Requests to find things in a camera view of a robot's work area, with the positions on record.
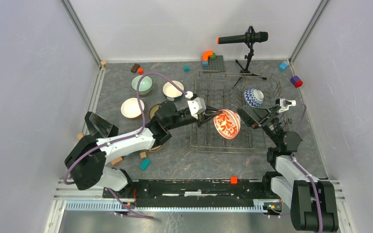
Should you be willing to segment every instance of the gray table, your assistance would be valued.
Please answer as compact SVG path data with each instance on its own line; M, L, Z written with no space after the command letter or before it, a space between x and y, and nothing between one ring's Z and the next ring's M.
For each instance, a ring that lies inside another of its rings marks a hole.
M284 72L278 69L281 63L282 61L274 60L252 61L250 70L275 73L285 93L283 97L300 100L299 91L289 81L292 76L290 69ZM190 67L190 72L184 72L185 65ZM127 119L120 112L120 107L126 99L136 97L131 88L131 81L137 74L130 72L132 66L133 63L108 64L96 110L97 114L117 125L120 133L136 130L142 124L142 119ZM239 72L239 67L234 61L226 61L225 66L226 72ZM173 80L182 81L185 90L193 90L194 74L202 69L201 62L141 63L141 67L145 72L153 70L170 76ZM162 86L166 80L157 76L151 77L155 86L149 95L142 97L146 113L153 105L166 101L162 94ZM185 108L187 100L176 102L176 106L178 109ZM296 107L287 112L288 117L294 122L290 125L291 130L295 130L302 110L302 107ZM124 157L124 161L117 168L125 169L132 179L204 179L231 176L254 179L261 178L266 171L272 171L264 153L231 154L191 150L190 133L190 126L172 130L172 138L159 151L148 153L151 164L145 171L139 168L142 162L139 152ZM296 155L298 161L313 175L325 177L308 119L305 119L301 127L300 136L303 141Z

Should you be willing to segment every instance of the zigzag pattern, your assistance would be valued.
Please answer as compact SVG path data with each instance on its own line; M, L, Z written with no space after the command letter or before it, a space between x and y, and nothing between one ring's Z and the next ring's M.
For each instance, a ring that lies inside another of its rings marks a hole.
M250 107L261 107L262 102L255 98L254 90L255 88L251 88L244 91L245 102Z

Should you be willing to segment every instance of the brown block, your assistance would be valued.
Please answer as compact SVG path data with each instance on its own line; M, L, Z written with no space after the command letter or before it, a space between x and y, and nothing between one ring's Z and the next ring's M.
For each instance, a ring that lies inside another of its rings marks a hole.
M131 72L132 72L132 73L136 73L136 72L138 71L138 68L139 68L139 67L141 67L140 64L135 64L135 65L132 67Z
M123 161L123 158L119 157L117 159L112 160L111 163L112 163L112 166L115 166L115 165L119 164L122 161Z
M147 157L146 152L141 152L139 155L141 155L141 159L145 159Z
M76 138L77 138L78 141L79 141L79 140L81 140L84 136L85 136L85 134L80 133L80 134L76 135Z

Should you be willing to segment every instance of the white wall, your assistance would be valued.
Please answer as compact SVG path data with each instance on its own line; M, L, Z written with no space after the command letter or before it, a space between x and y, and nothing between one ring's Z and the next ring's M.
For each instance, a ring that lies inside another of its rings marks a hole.
M60 1L0 1L0 233L43 232L95 72Z
M242 44L217 45L220 36L250 25L269 32L255 59L288 58L319 0L71 0L103 60L199 60L206 50L241 58Z
M357 232L373 232L373 1L330 1L295 72Z

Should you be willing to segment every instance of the metal wire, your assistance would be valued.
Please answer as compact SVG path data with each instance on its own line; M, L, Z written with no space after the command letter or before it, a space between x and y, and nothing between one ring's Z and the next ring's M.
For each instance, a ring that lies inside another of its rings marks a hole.
M244 76L239 73L203 73L197 71L194 79L194 93L205 100L206 104L215 108L235 111L245 105L244 91L249 88L261 90L264 94L262 107L272 107L275 100L283 97L278 77L273 73L255 73L257 76ZM282 127L288 129L285 113L280 117ZM190 136L192 149L226 153L266 152L273 147L272 141L262 129L254 130L241 122L238 136L232 140L223 138L212 122L200 128L192 125Z

